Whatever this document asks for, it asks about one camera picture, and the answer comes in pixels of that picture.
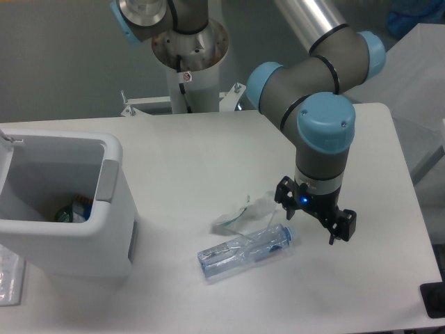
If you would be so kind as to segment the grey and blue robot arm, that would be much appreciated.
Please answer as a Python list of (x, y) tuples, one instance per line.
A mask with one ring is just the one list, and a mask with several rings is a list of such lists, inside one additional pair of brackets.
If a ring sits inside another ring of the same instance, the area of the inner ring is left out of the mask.
[[(338, 198), (355, 135), (355, 108), (344, 93), (377, 75), (386, 51), (371, 32), (355, 32), (331, 1), (278, 1), (279, 11), (309, 57), (287, 68), (267, 62), (246, 85), (252, 105), (296, 147), (294, 177), (277, 185), (275, 200), (291, 218), (302, 210), (318, 219), (331, 240), (348, 241), (357, 215)], [(209, 17), (207, 1), (113, 1), (111, 10), (129, 42), (150, 40), (172, 75), (174, 113), (219, 109), (218, 90), (198, 84), (228, 49), (227, 34)]]

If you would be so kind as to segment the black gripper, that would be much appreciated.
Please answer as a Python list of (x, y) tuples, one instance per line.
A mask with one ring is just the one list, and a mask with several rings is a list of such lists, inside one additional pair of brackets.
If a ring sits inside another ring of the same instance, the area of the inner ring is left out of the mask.
[(276, 186), (274, 201), (282, 205), (287, 220), (291, 220), (295, 214), (296, 203), (304, 212), (317, 218), (330, 231), (329, 245), (332, 246), (336, 240), (350, 241), (356, 230), (357, 213), (351, 209), (338, 208), (341, 188), (324, 195), (310, 193), (308, 189), (302, 183), (296, 185), (294, 190), (294, 181), (284, 176)]

